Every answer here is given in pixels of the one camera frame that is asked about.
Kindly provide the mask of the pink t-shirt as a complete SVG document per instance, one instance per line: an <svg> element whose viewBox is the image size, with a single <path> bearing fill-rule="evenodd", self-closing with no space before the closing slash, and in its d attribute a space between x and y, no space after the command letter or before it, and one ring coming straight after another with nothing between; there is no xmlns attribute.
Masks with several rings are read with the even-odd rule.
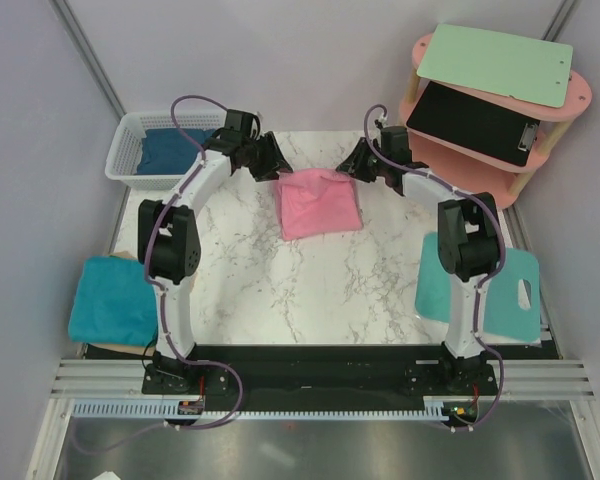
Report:
<svg viewBox="0 0 600 480"><path fill-rule="evenodd" d="M355 182L335 170L309 168L282 174L273 193L285 241L363 227Z"/></svg>

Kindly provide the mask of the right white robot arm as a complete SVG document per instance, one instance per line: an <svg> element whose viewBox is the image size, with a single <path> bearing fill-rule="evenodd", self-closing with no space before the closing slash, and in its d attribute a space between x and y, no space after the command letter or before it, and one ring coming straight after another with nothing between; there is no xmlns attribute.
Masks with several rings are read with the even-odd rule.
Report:
<svg viewBox="0 0 600 480"><path fill-rule="evenodd" d="M495 200L469 194L414 162L404 127L380 130L378 140L361 137L336 170L371 183L381 177L397 193L437 212L437 254L450 277L451 307L443 353L436 368L440 386L457 394L492 374L479 333L489 282L506 259Z"/></svg>

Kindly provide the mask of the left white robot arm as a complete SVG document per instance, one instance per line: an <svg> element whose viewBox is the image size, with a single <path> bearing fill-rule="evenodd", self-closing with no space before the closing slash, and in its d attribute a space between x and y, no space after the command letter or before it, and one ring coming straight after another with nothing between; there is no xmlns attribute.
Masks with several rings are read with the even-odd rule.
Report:
<svg viewBox="0 0 600 480"><path fill-rule="evenodd" d="M158 337L146 383L188 393L199 382L190 362L196 341L190 320L190 290L202 259L197 215L219 187L246 168L257 182L290 173L273 133L261 132L257 115L229 109L224 124L196 142L192 166L162 201L145 200L138 209L138 260L153 287Z"/></svg>

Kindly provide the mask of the tan t-shirt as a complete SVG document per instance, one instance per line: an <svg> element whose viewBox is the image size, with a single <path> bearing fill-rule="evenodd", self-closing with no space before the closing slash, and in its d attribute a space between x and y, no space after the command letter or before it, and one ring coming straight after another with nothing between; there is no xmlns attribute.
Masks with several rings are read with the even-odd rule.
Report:
<svg viewBox="0 0 600 480"><path fill-rule="evenodd" d="M127 251L116 252L110 254L110 257L127 259L138 264L138 261ZM136 355L150 357L155 352L155 342L151 341L149 347L137 345L111 344L111 343L89 343L90 348L99 348L116 354Z"/></svg>

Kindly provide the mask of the teal t-shirt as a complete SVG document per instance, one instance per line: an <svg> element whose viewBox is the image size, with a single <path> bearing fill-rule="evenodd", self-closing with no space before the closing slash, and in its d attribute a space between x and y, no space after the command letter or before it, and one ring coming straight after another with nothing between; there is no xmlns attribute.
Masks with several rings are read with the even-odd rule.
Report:
<svg viewBox="0 0 600 480"><path fill-rule="evenodd" d="M71 310L71 341L144 347L157 332L157 309L143 266L116 256L89 258Z"/></svg>

